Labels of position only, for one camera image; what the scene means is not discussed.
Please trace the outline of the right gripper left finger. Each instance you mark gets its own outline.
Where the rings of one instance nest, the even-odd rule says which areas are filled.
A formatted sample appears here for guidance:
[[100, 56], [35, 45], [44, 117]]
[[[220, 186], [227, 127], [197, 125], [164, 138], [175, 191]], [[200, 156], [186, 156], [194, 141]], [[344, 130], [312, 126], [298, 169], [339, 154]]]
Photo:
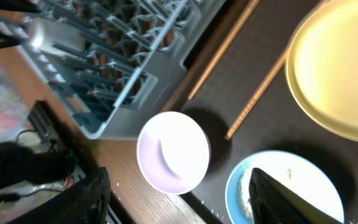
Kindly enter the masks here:
[[102, 167], [8, 224], [105, 223], [110, 190], [108, 172]]

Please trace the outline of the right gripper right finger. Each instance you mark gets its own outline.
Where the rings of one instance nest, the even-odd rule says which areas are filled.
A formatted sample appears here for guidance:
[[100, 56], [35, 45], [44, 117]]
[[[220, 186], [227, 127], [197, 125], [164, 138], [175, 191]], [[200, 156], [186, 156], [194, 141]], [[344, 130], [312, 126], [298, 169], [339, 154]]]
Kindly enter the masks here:
[[252, 169], [249, 195], [255, 224], [335, 224], [338, 222], [259, 168]]

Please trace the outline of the light blue bowl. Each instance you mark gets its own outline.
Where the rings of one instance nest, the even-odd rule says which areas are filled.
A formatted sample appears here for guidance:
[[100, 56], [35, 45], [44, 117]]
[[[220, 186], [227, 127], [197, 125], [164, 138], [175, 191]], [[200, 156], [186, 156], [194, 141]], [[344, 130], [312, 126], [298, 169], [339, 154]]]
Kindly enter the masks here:
[[232, 223], [253, 223], [248, 185], [252, 169], [259, 168], [303, 200], [344, 223], [344, 206], [329, 177], [309, 160], [285, 151], [256, 152], [232, 170], [225, 189], [225, 203]]

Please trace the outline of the pink white bowl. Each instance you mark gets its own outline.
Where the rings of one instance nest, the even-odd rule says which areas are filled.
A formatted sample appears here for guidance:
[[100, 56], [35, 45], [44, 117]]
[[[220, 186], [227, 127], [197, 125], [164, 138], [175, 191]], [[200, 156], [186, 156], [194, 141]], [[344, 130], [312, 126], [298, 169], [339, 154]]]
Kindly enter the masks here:
[[181, 195], [205, 177], [211, 146], [202, 127], [174, 111], [150, 118], [137, 140], [137, 163], [145, 180], [156, 190]]

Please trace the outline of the wooden chopstick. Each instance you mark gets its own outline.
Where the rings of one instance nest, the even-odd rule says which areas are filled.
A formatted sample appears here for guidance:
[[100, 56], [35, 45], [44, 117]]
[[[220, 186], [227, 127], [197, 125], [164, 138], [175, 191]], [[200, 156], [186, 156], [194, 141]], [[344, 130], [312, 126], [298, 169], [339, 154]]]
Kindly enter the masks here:
[[225, 139], [230, 140], [234, 133], [237, 131], [239, 126], [242, 124], [242, 122], [245, 120], [247, 115], [251, 112], [255, 104], [258, 102], [260, 97], [264, 94], [266, 89], [269, 87], [273, 79], [276, 77], [278, 72], [283, 67], [285, 60], [287, 59], [288, 55], [288, 49], [285, 49], [282, 54], [279, 56], [277, 61], [274, 63], [273, 67], [269, 70], [268, 74], [265, 76], [265, 78], [262, 80], [261, 84], [258, 86], [254, 94], [251, 96], [250, 100], [247, 102], [245, 107], [242, 109], [242, 111], [237, 116], [236, 120], [233, 122], [231, 127], [228, 129]]
[[240, 31], [241, 27], [244, 25], [252, 11], [257, 7], [259, 3], [259, 0], [250, 0], [248, 5], [246, 5], [245, 9], [242, 11], [241, 15], [237, 19], [237, 21], [234, 23], [233, 27], [229, 31], [228, 35], [223, 40], [222, 44], [217, 49], [216, 53], [213, 55], [211, 61], [206, 66], [205, 70], [201, 74], [199, 80], [196, 82], [196, 85], [191, 90], [190, 94], [188, 95], [188, 99], [192, 100], [198, 90], [201, 88], [203, 83], [208, 78], [209, 74], [212, 72], [216, 64], [219, 62], [227, 48], [230, 46], [238, 32]]

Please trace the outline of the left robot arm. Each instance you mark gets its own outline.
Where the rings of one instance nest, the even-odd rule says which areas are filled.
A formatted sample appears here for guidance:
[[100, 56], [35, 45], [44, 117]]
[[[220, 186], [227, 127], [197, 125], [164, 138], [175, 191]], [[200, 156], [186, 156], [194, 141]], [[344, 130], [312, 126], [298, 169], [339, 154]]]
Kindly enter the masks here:
[[14, 142], [0, 143], [0, 189], [23, 181], [42, 185], [63, 180], [74, 166], [68, 151], [35, 153]]

